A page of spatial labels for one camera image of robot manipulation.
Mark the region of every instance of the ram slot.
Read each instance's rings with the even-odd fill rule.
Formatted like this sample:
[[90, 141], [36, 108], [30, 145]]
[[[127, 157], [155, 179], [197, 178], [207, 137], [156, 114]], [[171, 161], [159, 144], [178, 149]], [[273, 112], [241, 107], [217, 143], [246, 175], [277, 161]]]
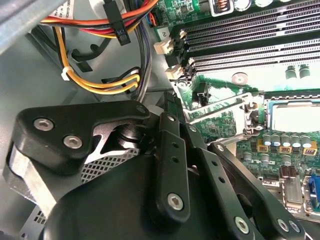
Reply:
[[242, 24], [250, 25], [256, 22], [255, 24], [261, 25], [267, 24], [269, 23], [269, 21], [271, 23], [272, 21], [281, 21], [290, 18], [299, 18], [301, 16], [313, 15], [319, 12], [319, 5], [320, 0], [303, 1], [273, 9], [263, 10], [260, 12], [187, 27], [184, 30], [188, 33], [189, 38], [195, 38], [196, 34], [201, 33], [201, 30], [205, 30], [205, 32], [207, 32], [216, 29], [218, 26], [234, 26], [236, 29], [238, 29]]
[[320, 51], [320, 39], [303, 41], [292, 44], [282, 44], [268, 47], [260, 47], [243, 51], [226, 52], [207, 56], [195, 57], [196, 69], [201, 66], [210, 66], [223, 63], [240, 62], [255, 59], [274, 58], [278, 56], [311, 53]]
[[187, 41], [190, 45], [188, 51], [195, 52], [203, 49], [247, 43], [256, 40], [305, 34], [318, 30], [320, 30], [320, 16], [306, 18], [300, 21], [287, 22], [285, 25], [275, 24], [190, 40], [189, 42]]
[[241, 70], [242, 72], [250, 68], [265, 68], [274, 67], [276, 65], [290, 66], [290, 65], [300, 65], [300, 64], [312, 64], [320, 62], [320, 51], [312, 53], [303, 53], [296, 55], [278, 56], [263, 59], [254, 59], [247, 61], [236, 61], [228, 62], [223, 64], [196, 66], [197, 75], [213, 74], [217, 72], [222, 72], [225, 70]]

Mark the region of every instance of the silver component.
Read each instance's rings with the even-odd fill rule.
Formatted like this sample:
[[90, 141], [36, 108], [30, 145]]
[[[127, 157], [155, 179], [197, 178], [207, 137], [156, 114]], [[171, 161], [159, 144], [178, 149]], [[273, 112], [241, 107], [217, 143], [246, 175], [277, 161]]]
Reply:
[[232, 137], [228, 137], [228, 138], [219, 138], [219, 139], [216, 140], [216, 142], [219, 142], [219, 143], [227, 146], [229, 144], [237, 143], [237, 142], [240, 142], [242, 140], [247, 140], [247, 139], [249, 139], [251, 137], [252, 137], [252, 135], [247, 135], [247, 134], [244, 134], [244, 133], [240, 133], [240, 134], [234, 135]]
[[273, 134], [271, 136], [271, 142], [272, 142], [273, 146], [279, 147], [281, 145], [280, 136], [277, 134]]
[[46, 118], [38, 118], [34, 120], [33, 126], [41, 131], [50, 131], [54, 128], [54, 123]]
[[270, 159], [269, 154], [264, 153], [264, 154], [261, 154], [260, 156], [260, 162], [264, 166], [267, 166], [269, 164], [269, 159]]
[[301, 145], [303, 148], [308, 149], [311, 148], [311, 140], [307, 135], [301, 136]]
[[146, 113], [146, 110], [142, 107], [142, 106], [136, 106], [136, 109], [140, 112], [140, 113], [142, 113], [142, 114], [145, 114]]
[[193, 108], [197, 108], [197, 107], [199, 107], [200, 103], [198, 101], [193, 101], [191, 103], [191, 105], [192, 105]]
[[234, 9], [238, 12], [244, 12], [250, 8], [252, 0], [234, 0]]
[[257, 125], [257, 126], [255, 126], [253, 129], [254, 129], [254, 130], [257, 130], [257, 131], [261, 131], [261, 130], [264, 129], [264, 127], [261, 126], [261, 125]]
[[278, 224], [284, 231], [289, 232], [288, 225], [282, 219], [278, 219]]
[[222, 108], [220, 108], [220, 109], [218, 109], [216, 111], [212, 111], [212, 112], [203, 114], [203, 115], [201, 115], [201, 116], [199, 116], [197, 118], [194, 118], [191, 121], [189, 121], [189, 123], [190, 124], [196, 124], [196, 123], [199, 123], [199, 122], [201, 122], [201, 121], [203, 121], [205, 119], [211, 119], [211, 118], [217, 117], [220, 114], [223, 114], [225, 112], [231, 111], [232, 108], [241, 107], [243, 104], [244, 104], [243, 102], [230, 104], [230, 105], [222, 107]]
[[219, 149], [220, 152], [224, 152], [225, 151], [224, 147], [221, 146], [220, 144], [218, 144], [216, 147]]
[[109, 151], [101, 154], [102, 148], [104, 147], [110, 133], [114, 130], [115, 126], [110, 125], [109, 123], [98, 125], [93, 130], [93, 136], [101, 136], [101, 139], [96, 146], [95, 150], [86, 158], [85, 164], [93, 162], [98, 159], [102, 159], [108, 156], [118, 156], [126, 154], [128, 150], [115, 150]]
[[170, 121], [172, 121], [172, 122], [175, 121], [175, 119], [174, 119], [172, 116], [168, 115], [167, 117], [168, 117], [168, 119], [169, 119]]
[[79, 149], [82, 147], [82, 141], [79, 137], [74, 135], [66, 136], [63, 139], [63, 144], [70, 149]]
[[294, 221], [289, 220], [289, 223], [290, 223], [291, 227], [292, 227], [297, 233], [300, 233], [300, 228], [298, 227], [297, 224], [295, 224]]
[[173, 192], [168, 194], [167, 201], [174, 210], [181, 211], [184, 208], [181, 197]]
[[249, 227], [248, 224], [243, 220], [241, 217], [236, 216], [234, 218], [234, 223], [236, 227], [243, 233], [243, 234], [248, 234], [249, 233]]
[[243, 154], [243, 159], [244, 161], [246, 161], [247, 163], [251, 163], [252, 161], [252, 153], [251, 152], [245, 152]]
[[301, 146], [300, 137], [297, 135], [291, 136], [291, 145], [293, 148], [300, 148]]
[[81, 185], [80, 173], [75, 175], [57, 175], [42, 164], [31, 161], [13, 146], [9, 160], [12, 172], [21, 177], [29, 192], [46, 217], [57, 201]]
[[251, 98], [251, 97], [252, 97], [252, 94], [250, 92], [242, 93], [242, 94], [235, 95], [235, 96], [232, 96], [232, 97], [220, 100], [220, 101], [213, 102], [211, 104], [199, 107], [197, 109], [189, 110], [189, 109], [184, 108], [183, 111], [188, 113], [188, 114], [192, 114], [192, 113], [195, 113], [195, 112], [198, 112], [198, 111], [207, 110], [208, 108], [213, 108], [216, 105], [220, 105], [220, 104], [225, 105], [227, 102], [231, 102], [231, 101], [234, 101], [236, 99]]
[[281, 143], [282, 143], [282, 146], [284, 147], [290, 147], [291, 146], [290, 137], [288, 135], [282, 135]]
[[266, 6], [270, 5], [273, 0], [254, 0], [255, 5], [259, 8], [265, 8]]
[[304, 203], [299, 175], [295, 178], [286, 178], [282, 188], [286, 208], [299, 212]]
[[282, 155], [281, 160], [283, 165], [291, 166], [291, 157], [289, 155]]
[[0, 1], [0, 54], [64, 2], [65, 0]]
[[190, 130], [191, 130], [192, 132], [196, 132], [196, 131], [197, 131], [197, 129], [196, 129], [195, 126], [189, 125], [189, 128], [190, 128]]
[[230, 9], [229, 10], [224, 10], [221, 12], [216, 12], [215, 9], [217, 8], [215, 0], [209, 0], [209, 5], [210, 5], [210, 12], [211, 12], [211, 16], [212, 17], [218, 17], [218, 16], [222, 16], [222, 15], [226, 15], [226, 14], [230, 14], [234, 11], [234, 2], [233, 0], [227, 0], [229, 5], [230, 5]]
[[269, 134], [263, 135], [263, 145], [265, 145], [265, 146], [271, 145], [271, 136]]
[[176, 85], [180, 89], [186, 89], [188, 87], [188, 84], [187, 84], [186, 80], [178, 80]]

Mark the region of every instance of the sticker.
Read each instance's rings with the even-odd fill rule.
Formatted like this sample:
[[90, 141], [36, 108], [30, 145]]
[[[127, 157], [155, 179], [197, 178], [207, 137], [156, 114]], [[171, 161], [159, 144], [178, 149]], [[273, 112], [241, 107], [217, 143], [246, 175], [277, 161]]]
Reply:
[[55, 11], [53, 11], [53, 13], [51, 13], [49, 16], [59, 19], [74, 19], [74, 6], [75, 0], [68, 0]]
[[165, 40], [167, 37], [170, 36], [170, 31], [168, 27], [159, 28], [157, 29], [157, 32], [160, 40]]

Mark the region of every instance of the electrical connector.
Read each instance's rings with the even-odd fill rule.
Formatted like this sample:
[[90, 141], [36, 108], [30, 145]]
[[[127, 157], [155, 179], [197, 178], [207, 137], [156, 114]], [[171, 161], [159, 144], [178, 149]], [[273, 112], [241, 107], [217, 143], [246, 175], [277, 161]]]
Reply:
[[157, 54], [168, 54], [174, 49], [174, 40], [167, 37], [160, 42], [156, 42], [153, 47]]
[[165, 70], [165, 74], [168, 79], [177, 80], [184, 74], [184, 70], [181, 65], [175, 65]]

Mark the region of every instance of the capacitor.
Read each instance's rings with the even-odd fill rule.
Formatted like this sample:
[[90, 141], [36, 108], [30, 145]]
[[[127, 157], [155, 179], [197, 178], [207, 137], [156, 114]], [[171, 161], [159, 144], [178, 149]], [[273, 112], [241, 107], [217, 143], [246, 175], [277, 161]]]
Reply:
[[283, 165], [291, 166], [291, 157], [289, 155], [282, 155], [281, 160]]
[[294, 148], [300, 148], [300, 146], [301, 146], [300, 137], [297, 135], [291, 136], [291, 145]]
[[309, 67], [305, 64], [302, 64], [299, 69], [299, 75], [300, 75], [300, 79], [303, 79], [305, 77], [309, 77], [310, 76]]
[[301, 136], [301, 145], [305, 149], [311, 148], [312, 145], [311, 145], [310, 137], [307, 135]]
[[271, 145], [271, 136], [269, 134], [263, 135], [263, 145], [265, 145], [265, 146]]
[[271, 136], [272, 145], [275, 147], [279, 147], [281, 145], [280, 136], [277, 134], [273, 134]]
[[197, 107], [199, 107], [199, 105], [200, 105], [199, 97], [198, 97], [198, 94], [197, 94], [196, 91], [193, 91], [193, 92], [192, 92], [192, 95], [191, 95], [191, 104], [192, 104], [192, 107], [193, 107], [193, 108], [197, 108]]
[[287, 178], [289, 178], [289, 168], [288, 168], [288, 166], [282, 165], [282, 166], [279, 168], [279, 173], [280, 173], [280, 178], [281, 178], [281, 179], [287, 179]]
[[234, 9], [243, 12], [250, 8], [252, 0], [234, 0]]
[[288, 66], [287, 70], [285, 71], [285, 79], [297, 79], [297, 73], [295, 66]]
[[282, 135], [281, 136], [281, 143], [284, 147], [290, 147], [290, 137], [288, 135]]
[[297, 177], [295, 166], [289, 166], [289, 177], [295, 179]]
[[251, 163], [252, 162], [252, 153], [251, 152], [245, 152], [243, 154], [243, 159], [246, 163]]
[[259, 8], [265, 8], [266, 6], [270, 5], [273, 0], [255, 0], [254, 2]]
[[269, 154], [261, 154], [260, 156], [260, 162], [263, 166], [268, 166], [269, 159], [270, 159]]

